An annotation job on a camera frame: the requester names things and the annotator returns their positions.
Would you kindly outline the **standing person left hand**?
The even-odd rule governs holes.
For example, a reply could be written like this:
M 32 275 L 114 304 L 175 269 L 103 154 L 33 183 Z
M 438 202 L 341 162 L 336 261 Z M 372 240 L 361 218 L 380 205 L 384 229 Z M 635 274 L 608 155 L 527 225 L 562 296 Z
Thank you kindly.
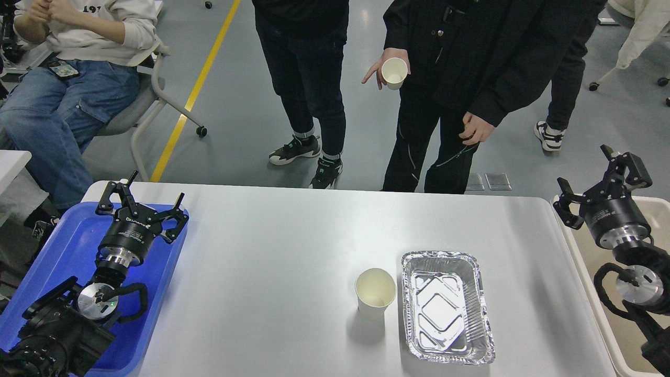
M 492 124 L 489 124 L 487 121 L 470 112 L 464 114 L 463 124 L 464 131 L 459 134 L 459 137 L 462 139 L 462 144 L 465 146 L 471 146 L 486 141 L 496 129 Z

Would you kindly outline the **standing person right hand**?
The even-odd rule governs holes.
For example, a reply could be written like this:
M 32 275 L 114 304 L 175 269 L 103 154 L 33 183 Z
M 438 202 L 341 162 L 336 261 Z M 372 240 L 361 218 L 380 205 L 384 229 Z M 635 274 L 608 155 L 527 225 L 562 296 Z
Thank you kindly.
M 387 62 L 387 60 L 391 60 L 393 58 L 402 59 L 402 61 L 404 61 L 404 64 L 407 68 L 405 76 L 411 74 L 411 62 L 409 61 L 407 50 L 399 48 L 385 48 L 378 61 L 376 61 L 364 75 L 361 83 L 365 84 L 374 75 L 376 77 L 378 90 L 382 90 L 383 86 L 388 86 L 388 81 L 383 76 L 382 67 L 385 62 Z

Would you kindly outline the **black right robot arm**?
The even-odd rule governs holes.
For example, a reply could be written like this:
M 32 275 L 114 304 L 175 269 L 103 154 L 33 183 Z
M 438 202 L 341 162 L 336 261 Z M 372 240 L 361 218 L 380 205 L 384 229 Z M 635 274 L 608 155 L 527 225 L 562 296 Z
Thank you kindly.
M 553 208 L 563 225 L 576 230 L 586 225 L 596 246 L 612 252 L 613 262 L 594 273 L 593 291 L 607 310 L 641 330 L 643 358 L 668 376 L 668 327 L 653 318 L 668 315 L 668 251 L 654 244 L 652 227 L 632 196 L 653 181 L 634 153 L 600 148 L 609 162 L 601 181 L 577 195 L 559 178 Z

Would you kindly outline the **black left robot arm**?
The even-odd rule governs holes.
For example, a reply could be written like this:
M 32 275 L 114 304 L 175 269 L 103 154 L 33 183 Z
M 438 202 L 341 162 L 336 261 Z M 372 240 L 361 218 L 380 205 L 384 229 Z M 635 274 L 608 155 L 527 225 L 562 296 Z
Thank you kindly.
M 130 182 L 67 210 L 2 314 L 2 376 L 128 376 L 148 348 L 189 214 Z

